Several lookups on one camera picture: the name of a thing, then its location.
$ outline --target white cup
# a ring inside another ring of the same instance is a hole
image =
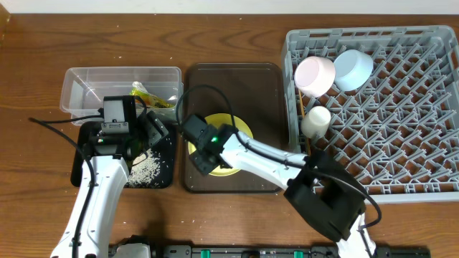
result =
[[[325,107],[313,107],[301,121],[301,132],[307,137],[314,139],[322,138],[330,125],[331,114]]]
[[[306,57],[295,70],[295,86],[307,97],[324,95],[335,79],[333,62],[323,57]]]
[[[369,55],[351,49],[335,59],[335,84],[343,91],[362,86],[373,71],[373,59]]]

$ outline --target wooden table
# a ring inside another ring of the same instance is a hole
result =
[[[59,110],[68,68],[177,66],[185,72],[197,62],[280,66],[291,29],[431,24],[450,25],[459,34],[459,16],[13,15],[0,52],[0,257],[48,257],[72,211],[75,150],[27,121],[69,117]],[[77,139],[78,127],[57,127]],[[124,190],[110,242],[145,234],[162,244],[333,244],[281,194],[190,194],[179,172],[164,190]],[[459,203],[383,205],[381,224],[369,232],[378,244],[427,246],[433,257],[457,257],[457,210]],[[375,217],[371,207],[367,216]]]

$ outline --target yellow bowl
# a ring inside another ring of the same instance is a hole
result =
[[[218,113],[218,114],[213,114],[205,117],[205,120],[207,124],[213,125],[216,128],[220,127],[223,124],[231,125],[231,115],[229,114],[223,114],[223,113]],[[236,123],[236,128],[240,130],[241,132],[245,133],[248,135],[250,138],[253,138],[252,131],[250,130],[249,126],[242,121],[240,118],[235,116],[235,123]],[[192,154],[194,151],[196,151],[196,147],[190,142],[188,142],[188,153]],[[238,168],[220,168],[218,166],[216,169],[214,169],[210,174],[213,176],[229,176],[232,175],[236,172],[238,172],[240,169]]]

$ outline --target tray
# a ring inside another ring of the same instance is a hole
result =
[[[333,85],[317,99],[300,96],[298,64],[308,56],[334,60],[347,49],[372,56],[366,83],[350,92]],[[376,201],[459,199],[459,47],[450,27],[293,30],[282,57],[290,148],[306,149],[301,114],[323,105],[331,127],[311,148],[331,153]]]
[[[288,147],[287,118],[280,69],[274,64],[197,64],[187,74],[187,87],[200,84],[221,89],[232,103],[234,115],[244,120],[254,139],[276,148]],[[217,93],[200,90],[189,95],[184,105],[187,114],[206,117],[228,113]],[[182,169],[185,188],[193,193],[274,193],[276,185],[247,171],[231,176],[203,176],[189,161],[184,148]]]

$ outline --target white wall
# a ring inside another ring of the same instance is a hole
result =
[[[459,14],[459,0],[0,0],[10,13]]]

